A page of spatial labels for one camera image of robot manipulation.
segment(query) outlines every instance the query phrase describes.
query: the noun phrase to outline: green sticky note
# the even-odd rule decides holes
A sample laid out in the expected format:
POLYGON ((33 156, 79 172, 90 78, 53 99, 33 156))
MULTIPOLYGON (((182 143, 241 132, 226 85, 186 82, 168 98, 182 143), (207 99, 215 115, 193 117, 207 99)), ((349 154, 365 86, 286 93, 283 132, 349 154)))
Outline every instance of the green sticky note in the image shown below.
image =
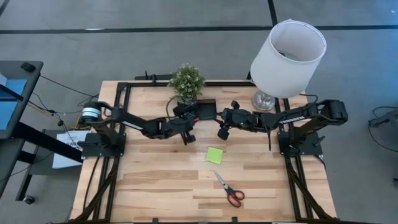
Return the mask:
POLYGON ((223 151, 221 149, 209 147, 209 150, 207 150, 207 155, 206 155, 207 161, 214 162, 215 164, 221 164, 222 159, 223 159, 223 151))

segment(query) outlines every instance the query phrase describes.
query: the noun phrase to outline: white lampshade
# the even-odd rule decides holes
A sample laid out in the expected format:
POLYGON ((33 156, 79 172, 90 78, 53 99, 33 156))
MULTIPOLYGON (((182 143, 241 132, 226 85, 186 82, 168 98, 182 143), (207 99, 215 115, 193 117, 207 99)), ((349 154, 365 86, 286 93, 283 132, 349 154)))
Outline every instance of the white lampshade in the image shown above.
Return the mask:
POLYGON ((272 28, 254 59, 251 77, 258 89, 270 96, 298 95, 307 87, 325 52, 326 40, 319 30, 291 19, 281 22, 272 28))

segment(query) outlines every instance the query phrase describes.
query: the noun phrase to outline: glass lamp base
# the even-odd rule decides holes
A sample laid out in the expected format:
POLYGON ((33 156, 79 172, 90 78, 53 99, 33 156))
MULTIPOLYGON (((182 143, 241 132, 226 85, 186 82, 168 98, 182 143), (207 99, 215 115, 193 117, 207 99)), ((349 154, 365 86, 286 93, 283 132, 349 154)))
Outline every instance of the glass lamp base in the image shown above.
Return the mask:
POLYGON ((269 111, 275 106, 275 98, 262 91, 257 91, 253 96, 252 105, 257 111, 269 111))

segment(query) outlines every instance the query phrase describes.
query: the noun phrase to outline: wooden tabletop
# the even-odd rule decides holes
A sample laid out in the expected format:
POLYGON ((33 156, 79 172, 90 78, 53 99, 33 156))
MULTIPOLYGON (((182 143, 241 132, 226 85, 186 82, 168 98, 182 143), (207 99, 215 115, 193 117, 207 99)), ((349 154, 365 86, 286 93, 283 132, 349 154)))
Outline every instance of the wooden tabletop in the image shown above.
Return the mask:
MULTIPOLYGON (((104 81, 99 100, 113 105, 117 83, 104 81)), ((219 112, 230 108, 232 100, 236 100, 242 109, 253 111, 251 99, 256 91, 256 87, 206 87, 201 98, 215 98, 219 112)), ((128 112, 144 119, 166 116, 165 106, 173 95, 170 87, 133 87, 128 112)), ((307 103, 305 96, 296 96, 289 101, 291 108, 307 103)), ((170 113, 175 105, 175 102, 170 104, 170 113)), ((192 131, 197 140, 187 146, 179 135, 166 140, 147 139, 139 131, 127 128, 127 144, 120 160, 111 221, 151 222, 152 218, 159 218, 160 222, 230 222, 231 217, 238 217, 240 222, 294 220, 277 130, 271 134, 272 150, 269 152, 264 133, 230 129, 228 140, 223 141, 217 137, 219 128, 214 121, 197 122, 192 131), (221 165, 205 160, 210 146, 224 150, 221 165), (214 170, 232 188, 246 194, 241 208, 228 203, 214 170)), ((335 216, 323 164, 313 156, 302 156, 302 160, 309 191, 329 215, 335 216)), ((72 218, 82 211, 94 163, 95 158, 83 163, 72 218)), ((101 164, 102 159, 95 170, 87 204, 97 190, 101 164)), ((104 216, 107 193, 104 198, 100 217, 104 216)), ((304 217, 299 190, 298 198, 304 217)))

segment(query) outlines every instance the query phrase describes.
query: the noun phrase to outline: floor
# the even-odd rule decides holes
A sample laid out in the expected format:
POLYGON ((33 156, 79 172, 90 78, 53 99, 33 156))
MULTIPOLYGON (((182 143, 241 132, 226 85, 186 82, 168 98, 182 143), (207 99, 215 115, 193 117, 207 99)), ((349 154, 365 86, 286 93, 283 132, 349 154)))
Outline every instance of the floor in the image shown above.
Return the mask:
MULTIPOLYGON (((0 30, 93 29, 181 26, 271 26, 265 0, 0 0, 8 3, 0 30)), ((398 24, 395 0, 274 0, 278 21, 293 18, 315 26, 398 24)), ((0 60, 40 60, 42 74, 96 94, 103 80, 169 73, 192 63, 207 78, 242 79, 269 31, 148 32, 108 34, 1 34, 0 60)), ((320 131, 326 171, 338 217, 359 222, 398 219, 398 154, 370 138, 368 120, 377 106, 398 105, 398 30, 323 30, 328 50, 308 88, 320 99, 345 102, 349 121, 320 131)), ((85 96, 40 79, 35 89, 47 107, 76 111, 85 96)), ((34 96, 31 99, 38 103, 34 96)), ((77 115, 64 117, 73 124, 77 115)), ((22 120, 56 129, 47 117, 27 108, 22 120)), ((398 149, 388 125, 372 130, 398 149)), ((15 171, 25 165, 18 163, 15 171)), ((79 168, 57 176, 34 177, 33 205, 15 202, 23 173, 12 177, 0 200, 3 223, 62 222, 72 207, 79 168)))

